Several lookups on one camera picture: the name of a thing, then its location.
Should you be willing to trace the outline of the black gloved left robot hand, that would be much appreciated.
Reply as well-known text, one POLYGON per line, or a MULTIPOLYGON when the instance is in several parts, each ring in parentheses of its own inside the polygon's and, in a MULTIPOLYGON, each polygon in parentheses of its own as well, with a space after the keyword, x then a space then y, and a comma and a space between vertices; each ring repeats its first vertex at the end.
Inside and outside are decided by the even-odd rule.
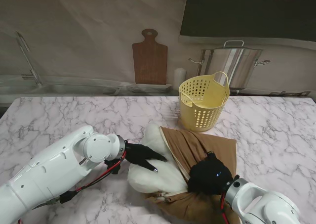
POLYGON ((151 165, 147 160, 160 160, 167 162, 167 159, 151 148, 142 144, 125 142, 126 160, 134 165, 139 165, 152 172, 158 172, 157 168, 151 165))

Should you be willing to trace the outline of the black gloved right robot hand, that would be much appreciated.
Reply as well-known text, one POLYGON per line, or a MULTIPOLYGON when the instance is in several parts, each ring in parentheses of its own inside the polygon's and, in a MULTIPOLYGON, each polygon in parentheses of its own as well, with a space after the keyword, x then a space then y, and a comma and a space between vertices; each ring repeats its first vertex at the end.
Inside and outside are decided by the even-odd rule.
POLYGON ((230 170, 220 161, 214 152, 193 165, 189 172, 188 192, 205 195, 221 195, 234 180, 230 170))

